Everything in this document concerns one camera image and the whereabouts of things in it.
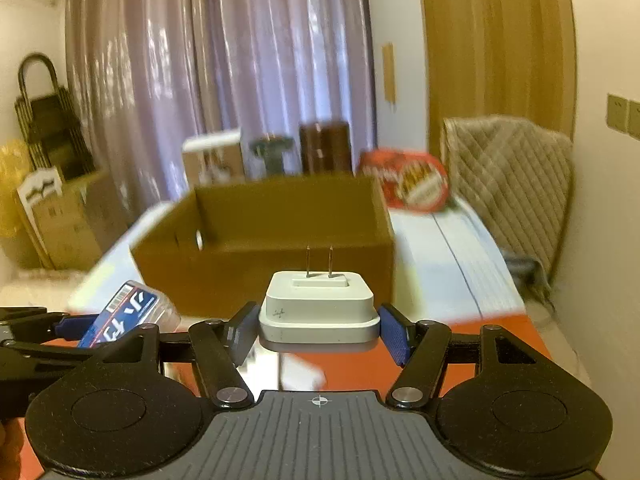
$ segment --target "electrical outlet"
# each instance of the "electrical outlet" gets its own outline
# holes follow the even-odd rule
[[[630,136],[640,140],[640,103],[629,102],[629,121],[626,131]]]
[[[626,133],[629,101],[623,97],[609,94],[607,100],[607,125],[614,130]]]

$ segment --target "crosshair marking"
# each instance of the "crosshair marking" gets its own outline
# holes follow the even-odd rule
[[[323,397],[321,395],[318,395],[317,397],[314,397],[313,399],[311,399],[309,402],[314,403],[318,408],[324,406],[326,403],[331,402],[329,399],[327,399],[326,397]]]

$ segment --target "silver bolt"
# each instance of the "silver bolt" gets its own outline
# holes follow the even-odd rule
[[[418,388],[404,386],[396,388],[391,396],[398,402],[418,402],[422,398],[422,392]]]
[[[245,400],[249,394],[246,390],[238,388],[236,386],[230,386],[228,388],[222,388],[216,394],[218,400],[222,402],[228,402],[229,404],[237,404]]]

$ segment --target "small cardboard box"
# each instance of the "small cardboard box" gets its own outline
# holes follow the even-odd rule
[[[145,283],[185,316],[228,319],[261,303],[274,273],[359,273],[391,301],[394,238],[371,177],[319,175],[196,188],[132,250]]]
[[[56,269],[90,270],[127,231],[126,214],[110,175],[96,171],[63,184],[33,207]]]

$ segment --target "purple curtain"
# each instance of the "purple curtain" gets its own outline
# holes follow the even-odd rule
[[[240,126],[297,138],[350,122],[374,143],[364,0],[67,0],[84,133],[133,215],[187,189],[181,145]]]

